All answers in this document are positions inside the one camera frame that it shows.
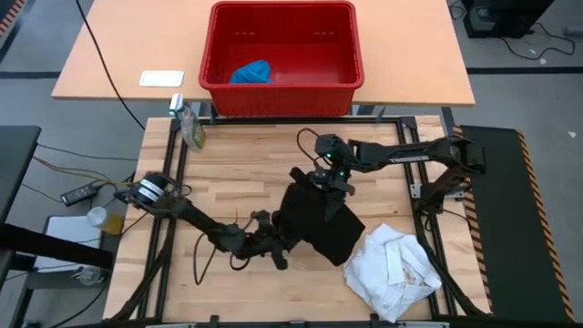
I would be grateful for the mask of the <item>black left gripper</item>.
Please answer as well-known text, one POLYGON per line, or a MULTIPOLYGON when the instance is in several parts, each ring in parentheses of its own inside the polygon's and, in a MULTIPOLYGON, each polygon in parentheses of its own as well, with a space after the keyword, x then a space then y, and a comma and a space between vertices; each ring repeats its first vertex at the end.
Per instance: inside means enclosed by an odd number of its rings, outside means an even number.
POLYGON ((254 211, 251 220, 258 223, 255 232, 248 234, 245 240, 245 258, 264 256, 269 253, 279 252, 283 255, 287 251, 288 242, 284 239, 280 225, 280 212, 268 212, 266 210, 254 211))

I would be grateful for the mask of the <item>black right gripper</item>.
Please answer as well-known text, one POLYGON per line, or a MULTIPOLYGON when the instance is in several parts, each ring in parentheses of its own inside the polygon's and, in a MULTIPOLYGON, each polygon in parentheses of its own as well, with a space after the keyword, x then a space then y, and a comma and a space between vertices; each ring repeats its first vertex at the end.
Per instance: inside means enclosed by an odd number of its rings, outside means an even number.
POLYGON ((320 186, 323 190, 339 190, 336 192, 336 196, 333 193, 327 193, 325 196, 325 221, 331 220, 336 211, 345 204, 346 193, 350 195, 355 193, 355 188, 347 183, 350 174, 342 169, 317 167, 308 173, 308 178, 311 183, 320 186))

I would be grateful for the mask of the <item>black garment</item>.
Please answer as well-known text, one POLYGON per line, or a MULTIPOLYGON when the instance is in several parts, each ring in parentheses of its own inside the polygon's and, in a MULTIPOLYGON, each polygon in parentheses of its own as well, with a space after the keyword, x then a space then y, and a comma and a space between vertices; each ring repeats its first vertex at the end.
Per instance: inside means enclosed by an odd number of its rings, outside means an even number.
POLYGON ((277 225, 287 241, 305 241, 332 265, 340 266, 350 258, 365 226, 346 205, 329 220, 325 214, 321 190, 292 183, 282 198, 277 225))

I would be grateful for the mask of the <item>white button shirt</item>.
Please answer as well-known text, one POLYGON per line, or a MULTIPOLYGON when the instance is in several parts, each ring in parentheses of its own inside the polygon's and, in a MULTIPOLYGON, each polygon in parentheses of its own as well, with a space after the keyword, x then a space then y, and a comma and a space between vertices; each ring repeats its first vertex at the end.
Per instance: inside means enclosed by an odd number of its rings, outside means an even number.
POLYGON ((346 285, 380 318, 394 323, 416 302, 442 287, 414 235, 382 224, 343 267, 346 285))

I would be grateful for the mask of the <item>blue garment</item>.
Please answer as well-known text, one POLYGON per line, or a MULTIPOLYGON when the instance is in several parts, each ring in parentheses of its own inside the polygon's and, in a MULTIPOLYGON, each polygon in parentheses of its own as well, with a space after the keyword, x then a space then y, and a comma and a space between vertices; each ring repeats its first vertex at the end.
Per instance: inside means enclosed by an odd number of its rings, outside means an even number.
POLYGON ((230 77, 230 84, 270 84, 271 66, 265 60, 257 60, 237 68, 230 77))

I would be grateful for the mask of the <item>red plastic laundry basket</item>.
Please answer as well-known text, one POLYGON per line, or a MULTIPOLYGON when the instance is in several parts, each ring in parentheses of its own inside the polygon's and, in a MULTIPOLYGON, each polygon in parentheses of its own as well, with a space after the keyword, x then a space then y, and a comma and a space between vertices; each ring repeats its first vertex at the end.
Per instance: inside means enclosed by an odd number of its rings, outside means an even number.
POLYGON ((223 116, 342 116, 363 82, 348 1, 221 1, 210 9, 199 84, 223 116), (229 83, 261 59, 270 84, 229 83))

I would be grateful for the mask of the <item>clear plastic bottle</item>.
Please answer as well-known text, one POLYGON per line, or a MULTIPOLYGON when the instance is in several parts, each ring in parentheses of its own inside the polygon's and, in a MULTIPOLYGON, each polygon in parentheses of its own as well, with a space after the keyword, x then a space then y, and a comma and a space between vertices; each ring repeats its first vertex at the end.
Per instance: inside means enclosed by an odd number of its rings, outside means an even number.
POLYGON ((110 213, 104 207, 92 208, 87 213, 90 226, 100 229, 110 235, 119 235, 122 232, 124 220, 115 213, 110 213))

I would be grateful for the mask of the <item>black striped-edge floor mat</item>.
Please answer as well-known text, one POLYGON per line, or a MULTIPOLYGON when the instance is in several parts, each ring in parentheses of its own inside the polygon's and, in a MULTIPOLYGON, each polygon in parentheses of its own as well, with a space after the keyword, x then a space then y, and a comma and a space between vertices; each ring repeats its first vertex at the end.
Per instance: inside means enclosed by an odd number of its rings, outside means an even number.
POLYGON ((486 151, 486 172, 470 178, 464 204, 493 315, 573 323, 575 314, 523 133, 468 125, 453 130, 486 151))

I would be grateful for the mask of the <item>white rectangular device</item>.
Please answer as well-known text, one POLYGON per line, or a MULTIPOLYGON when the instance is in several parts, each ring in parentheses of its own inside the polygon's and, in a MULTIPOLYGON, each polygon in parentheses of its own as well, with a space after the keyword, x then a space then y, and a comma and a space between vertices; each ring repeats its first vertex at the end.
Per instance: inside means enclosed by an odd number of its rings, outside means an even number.
POLYGON ((184 72, 178 70, 143 71, 138 85, 140 87, 181 87, 184 72))

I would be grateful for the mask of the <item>black power adapter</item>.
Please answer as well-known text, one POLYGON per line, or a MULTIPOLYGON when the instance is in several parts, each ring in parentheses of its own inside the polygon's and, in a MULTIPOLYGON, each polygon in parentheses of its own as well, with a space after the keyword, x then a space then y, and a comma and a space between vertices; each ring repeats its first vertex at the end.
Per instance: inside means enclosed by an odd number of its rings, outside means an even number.
POLYGON ((85 200, 92 200, 98 193, 98 188, 89 183, 60 195, 60 199, 66 207, 70 207, 85 200))

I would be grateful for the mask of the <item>white board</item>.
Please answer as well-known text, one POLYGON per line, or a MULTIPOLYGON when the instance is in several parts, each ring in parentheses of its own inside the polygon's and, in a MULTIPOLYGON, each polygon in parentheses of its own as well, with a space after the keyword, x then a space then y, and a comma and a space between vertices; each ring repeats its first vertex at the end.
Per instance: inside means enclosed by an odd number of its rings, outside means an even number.
MULTIPOLYGON (((86 216, 50 216, 47 220, 45 234, 96 249, 100 247, 101 230, 92 227, 86 216)), ((78 270, 83 268, 84 264, 37 256, 35 267, 40 272, 61 272, 78 270)))

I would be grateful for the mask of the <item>beige wooden table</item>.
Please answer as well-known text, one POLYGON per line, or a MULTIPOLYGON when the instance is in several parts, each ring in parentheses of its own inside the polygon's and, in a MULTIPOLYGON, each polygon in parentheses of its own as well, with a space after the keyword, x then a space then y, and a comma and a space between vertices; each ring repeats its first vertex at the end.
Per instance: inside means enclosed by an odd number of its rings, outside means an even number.
MULTIPOLYGON (((206 101, 198 81, 210 9, 217 0, 94 0, 52 91, 56 99, 166 100, 140 87, 146 70, 184 72, 178 92, 206 101)), ((446 0, 350 0, 356 8, 364 105, 472 107, 446 0)))

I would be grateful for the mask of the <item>black desk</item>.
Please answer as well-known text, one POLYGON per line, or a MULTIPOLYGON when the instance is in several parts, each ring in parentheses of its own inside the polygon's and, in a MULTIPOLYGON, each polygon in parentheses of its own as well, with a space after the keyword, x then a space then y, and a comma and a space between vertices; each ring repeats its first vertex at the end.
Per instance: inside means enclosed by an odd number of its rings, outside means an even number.
POLYGON ((36 150, 39 126, 0 126, 0 290, 18 252, 61 261, 113 267, 113 253, 47 236, 6 222, 16 193, 36 150))

